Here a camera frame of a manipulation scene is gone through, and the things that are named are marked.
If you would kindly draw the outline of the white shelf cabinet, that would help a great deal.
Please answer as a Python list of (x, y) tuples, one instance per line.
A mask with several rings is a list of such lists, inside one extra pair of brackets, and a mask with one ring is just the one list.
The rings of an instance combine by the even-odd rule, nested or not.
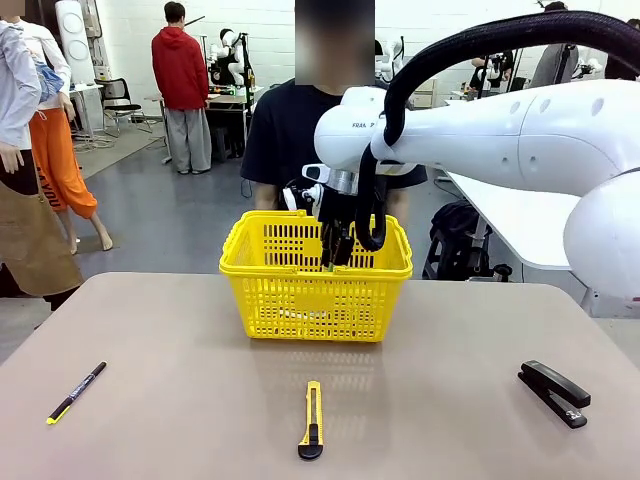
[(415, 109), (433, 108), (436, 101), (436, 86), (437, 80), (435, 78), (423, 82), (413, 93), (413, 107)]

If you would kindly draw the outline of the yellow plastic shopping basket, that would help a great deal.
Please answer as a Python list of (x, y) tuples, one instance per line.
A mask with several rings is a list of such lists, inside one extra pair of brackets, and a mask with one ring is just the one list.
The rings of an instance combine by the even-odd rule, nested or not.
[[(386, 219), (377, 252), (360, 245), (346, 266), (324, 271), (321, 224), (303, 211), (249, 211), (224, 243), (219, 270), (230, 282), (246, 334), (256, 339), (380, 342), (412, 251), (398, 221)], [(293, 321), (279, 310), (327, 311), (326, 321)]]

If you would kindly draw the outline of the white tower air conditioner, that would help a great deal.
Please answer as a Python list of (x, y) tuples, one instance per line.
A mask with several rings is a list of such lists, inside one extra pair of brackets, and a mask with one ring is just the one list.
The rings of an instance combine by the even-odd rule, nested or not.
[(70, 91), (79, 98), (80, 113), (84, 115), (81, 120), (82, 126), (87, 137), (93, 139), (95, 131), (91, 113), (94, 109), (89, 108), (86, 93), (90, 92), (96, 99), (98, 86), (94, 82), (93, 63), (81, 3), (78, 0), (59, 0), (55, 3), (55, 12), (63, 53), (71, 69)]

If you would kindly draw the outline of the yellow utility knife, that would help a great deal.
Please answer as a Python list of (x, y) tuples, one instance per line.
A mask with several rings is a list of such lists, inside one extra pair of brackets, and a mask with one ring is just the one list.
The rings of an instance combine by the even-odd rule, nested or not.
[(305, 461), (318, 459), (324, 450), (322, 392), (319, 381), (307, 383), (306, 426), (297, 446), (299, 457)]

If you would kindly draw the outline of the white marker black cap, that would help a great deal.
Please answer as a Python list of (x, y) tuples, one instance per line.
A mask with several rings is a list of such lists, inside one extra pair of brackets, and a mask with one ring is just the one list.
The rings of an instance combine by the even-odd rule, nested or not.
[(326, 321), (330, 317), (327, 311), (298, 311), (283, 308), (279, 310), (279, 315), (293, 321)]

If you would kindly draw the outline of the black stool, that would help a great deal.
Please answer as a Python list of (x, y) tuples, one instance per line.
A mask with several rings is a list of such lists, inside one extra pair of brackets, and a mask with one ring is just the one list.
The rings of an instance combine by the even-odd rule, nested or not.
[(436, 230), (430, 234), (431, 244), (422, 271), (423, 280), (449, 280), (451, 245), (448, 237)]

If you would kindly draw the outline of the mannequin with orange pants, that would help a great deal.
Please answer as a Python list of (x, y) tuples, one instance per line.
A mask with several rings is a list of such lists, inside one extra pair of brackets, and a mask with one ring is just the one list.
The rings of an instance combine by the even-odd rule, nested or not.
[(85, 184), (74, 151), (70, 129), (70, 121), (75, 117), (69, 96), (71, 69), (47, 28), (22, 19), (17, 25), (22, 28), (26, 46), (34, 58), (51, 67), (62, 80), (58, 93), (39, 104), (29, 123), (32, 151), (45, 198), (64, 228), (72, 253), (77, 252), (77, 236), (70, 212), (91, 222), (102, 249), (108, 251), (113, 241), (98, 216), (98, 202)]

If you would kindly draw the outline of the white robot on tripod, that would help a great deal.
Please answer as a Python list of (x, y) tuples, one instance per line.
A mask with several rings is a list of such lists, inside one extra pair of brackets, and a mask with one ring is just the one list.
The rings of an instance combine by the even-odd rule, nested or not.
[(511, 50), (476, 57), (471, 60), (475, 71), (469, 82), (469, 88), (477, 92), (499, 92), (503, 81), (508, 81), (514, 65), (514, 55)]

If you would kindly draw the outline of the black stapler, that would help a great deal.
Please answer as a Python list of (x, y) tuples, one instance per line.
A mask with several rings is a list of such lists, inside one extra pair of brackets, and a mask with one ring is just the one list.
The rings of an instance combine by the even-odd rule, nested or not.
[(581, 410), (591, 404), (591, 395), (576, 383), (536, 360), (522, 363), (518, 378), (569, 428), (587, 424)]

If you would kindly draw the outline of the mannequin with brown apron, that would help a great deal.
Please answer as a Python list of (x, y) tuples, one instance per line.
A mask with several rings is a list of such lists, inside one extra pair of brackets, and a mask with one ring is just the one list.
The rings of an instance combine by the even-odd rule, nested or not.
[(46, 81), (9, 18), (24, 0), (0, 0), (0, 267), (20, 291), (57, 310), (83, 283), (54, 212), (45, 199), (32, 153), (29, 122)]

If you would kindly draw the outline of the black highlighter pen yellow caps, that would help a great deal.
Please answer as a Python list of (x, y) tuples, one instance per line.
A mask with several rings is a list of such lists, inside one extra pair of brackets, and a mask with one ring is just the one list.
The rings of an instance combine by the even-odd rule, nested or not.
[(99, 363), (82, 381), (76, 386), (67, 397), (56, 407), (56, 409), (46, 419), (47, 425), (56, 424), (70, 409), (79, 396), (88, 388), (88, 386), (102, 373), (107, 367), (105, 361)]

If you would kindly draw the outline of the black office chair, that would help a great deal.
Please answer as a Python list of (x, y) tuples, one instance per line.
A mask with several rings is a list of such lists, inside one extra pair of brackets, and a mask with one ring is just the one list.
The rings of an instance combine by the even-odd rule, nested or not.
[(133, 123), (139, 123), (139, 130), (147, 133), (152, 132), (151, 124), (142, 106), (132, 101), (128, 83), (124, 78), (113, 80), (96, 79), (94, 83), (99, 86), (104, 129), (106, 128), (106, 120), (112, 120), (116, 127), (114, 137), (119, 137), (121, 130), (120, 120), (129, 119)]

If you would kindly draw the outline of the person in black t-shirt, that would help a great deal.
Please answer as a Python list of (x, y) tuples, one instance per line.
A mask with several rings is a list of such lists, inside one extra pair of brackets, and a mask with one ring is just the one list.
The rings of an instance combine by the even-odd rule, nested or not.
[(317, 162), (314, 132), (347, 89), (375, 78), (375, 0), (295, 0), (295, 75), (261, 96), (241, 166), (243, 179), (282, 190)]

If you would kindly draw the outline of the person in red hoodie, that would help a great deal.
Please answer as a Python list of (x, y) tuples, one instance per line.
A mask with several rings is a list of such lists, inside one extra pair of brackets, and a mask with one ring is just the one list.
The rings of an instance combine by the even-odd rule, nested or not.
[(209, 84), (198, 42), (184, 31), (185, 8), (164, 5), (167, 26), (151, 42), (152, 67), (165, 111), (168, 146), (176, 171), (199, 175), (211, 169), (211, 135), (205, 107)]

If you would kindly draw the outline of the person in grey hoodie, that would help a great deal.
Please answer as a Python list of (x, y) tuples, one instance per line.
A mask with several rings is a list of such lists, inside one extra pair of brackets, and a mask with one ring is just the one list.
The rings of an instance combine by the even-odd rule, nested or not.
[(579, 60), (576, 45), (550, 44), (543, 51), (530, 88), (570, 82)]

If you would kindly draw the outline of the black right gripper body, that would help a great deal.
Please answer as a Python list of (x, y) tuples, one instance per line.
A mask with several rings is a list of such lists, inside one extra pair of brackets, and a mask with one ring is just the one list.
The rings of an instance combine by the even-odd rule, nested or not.
[(322, 231), (348, 232), (356, 215), (356, 196), (346, 195), (328, 186), (317, 184), (315, 217), (321, 223)]

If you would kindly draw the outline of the black backpack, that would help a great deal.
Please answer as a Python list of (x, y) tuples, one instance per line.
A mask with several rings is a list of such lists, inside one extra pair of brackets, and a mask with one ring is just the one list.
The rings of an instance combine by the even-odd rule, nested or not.
[(489, 239), (493, 230), (486, 225), (476, 236), (480, 215), (467, 200), (451, 202), (440, 208), (431, 220), (431, 233), (441, 230), (449, 239), (451, 257), (450, 278), (466, 281), (471, 277), (491, 277)]

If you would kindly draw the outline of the dark workbench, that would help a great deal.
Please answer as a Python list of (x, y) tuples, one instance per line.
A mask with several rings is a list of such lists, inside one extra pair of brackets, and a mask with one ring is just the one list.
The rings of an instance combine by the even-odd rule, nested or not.
[(226, 162), (244, 154), (249, 125), (255, 105), (264, 88), (241, 89), (234, 95), (212, 93), (209, 95), (205, 115), (212, 142), (212, 159)]

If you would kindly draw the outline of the white background humanoid robot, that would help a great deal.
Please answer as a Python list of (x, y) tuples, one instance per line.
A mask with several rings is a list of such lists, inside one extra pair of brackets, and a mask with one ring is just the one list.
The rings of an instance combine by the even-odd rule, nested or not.
[(400, 36), (390, 40), (375, 41), (375, 74), (385, 83), (393, 80), (404, 66), (405, 43)]

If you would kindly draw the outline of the white background robot black stand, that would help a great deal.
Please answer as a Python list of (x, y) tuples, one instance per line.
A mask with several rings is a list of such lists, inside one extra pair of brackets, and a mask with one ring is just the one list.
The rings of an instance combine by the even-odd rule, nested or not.
[(209, 73), (214, 85), (246, 87), (251, 68), (248, 35), (230, 28), (220, 31), (220, 44), (211, 45)]

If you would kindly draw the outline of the large white table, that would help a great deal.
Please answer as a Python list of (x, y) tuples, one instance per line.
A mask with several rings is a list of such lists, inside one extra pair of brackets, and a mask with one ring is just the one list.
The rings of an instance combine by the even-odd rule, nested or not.
[(521, 263), (545, 271), (571, 269), (563, 234), (577, 197), (503, 188), (453, 173), (448, 177)]

